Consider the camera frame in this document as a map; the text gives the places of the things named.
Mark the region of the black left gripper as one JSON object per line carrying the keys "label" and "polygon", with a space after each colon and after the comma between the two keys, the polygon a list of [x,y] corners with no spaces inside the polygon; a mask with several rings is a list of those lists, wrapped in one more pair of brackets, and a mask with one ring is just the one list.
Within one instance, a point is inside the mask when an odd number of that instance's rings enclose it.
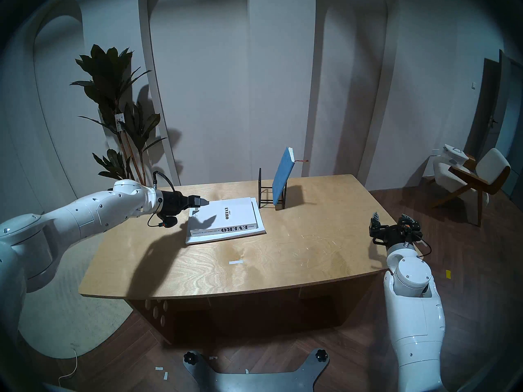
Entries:
{"label": "black left gripper", "polygon": [[179,191],[161,191],[162,203],[158,211],[158,218],[161,220],[159,227],[171,228],[178,222],[177,215],[188,208],[201,208],[209,205],[209,201],[198,196],[182,195]]}

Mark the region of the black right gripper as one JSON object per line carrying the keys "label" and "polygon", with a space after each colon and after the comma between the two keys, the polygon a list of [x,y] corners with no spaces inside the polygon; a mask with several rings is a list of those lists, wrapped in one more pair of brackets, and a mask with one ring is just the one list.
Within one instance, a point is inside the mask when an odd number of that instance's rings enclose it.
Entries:
{"label": "black right gripper", "polygon": [[369,236],[375,245],[391,248],[399,244],[409,248],[414,242],[421,241],[423,234],[420,224],[406,214],[402,214],[394,225],[382,225],[379,214],[374,212],[370,219]]}

